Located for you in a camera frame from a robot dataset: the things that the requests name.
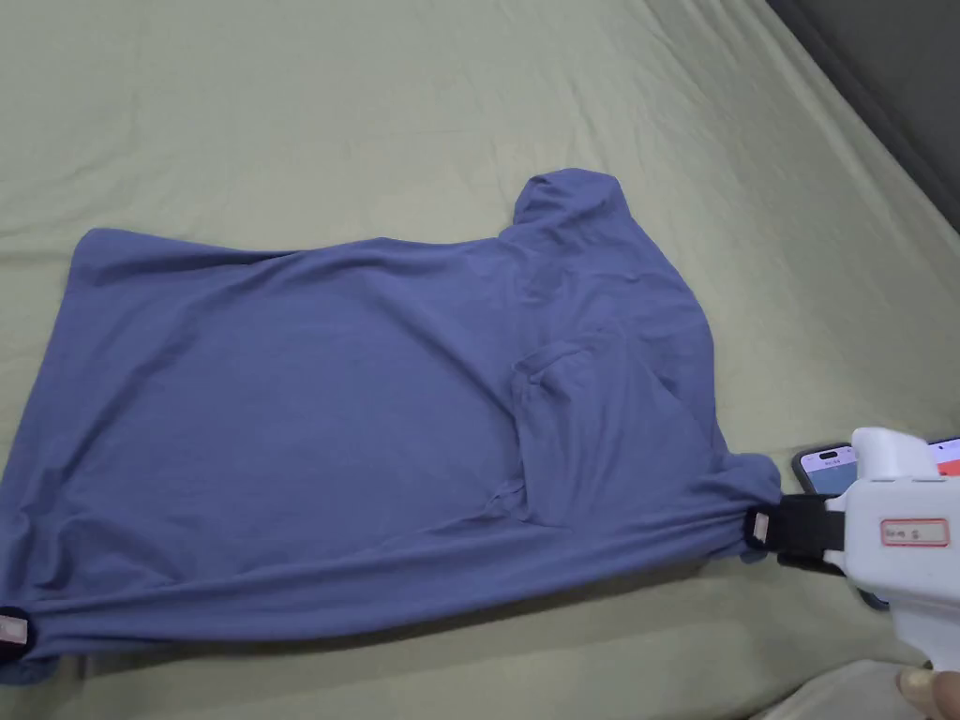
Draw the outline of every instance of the finger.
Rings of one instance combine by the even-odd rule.
[[[908,668],[897,678],[900,694],[933,720],[960,720],[960,675]]]
[[[960,673],[937,673],[933,679],[933,703],[945,720],[960,720]]]

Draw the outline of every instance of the t-shirt sleeve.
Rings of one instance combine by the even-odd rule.
[[[612,529],[702,517],[729,523],[733,542],[747,506],[779,492],[769,460],[712,446],[623,327],[528,356],[513,394],[527,521]]]

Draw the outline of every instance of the blue t-shirt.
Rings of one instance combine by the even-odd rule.
[[[34,661],[340,636],[742,552],[712,342],[614,178],[457,245],[78,245],[0,485]]]

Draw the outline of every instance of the bed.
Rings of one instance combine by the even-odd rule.
[[[0,445],[92,227],[249,249],[494,235],[617,176],[704,306],[737,451],[955,434],[960,239],[760,0],[41,0],[0,25]],[[718,717],[917,660],[841,580],[666,568],[354,641],[64,663],[12,716]]]

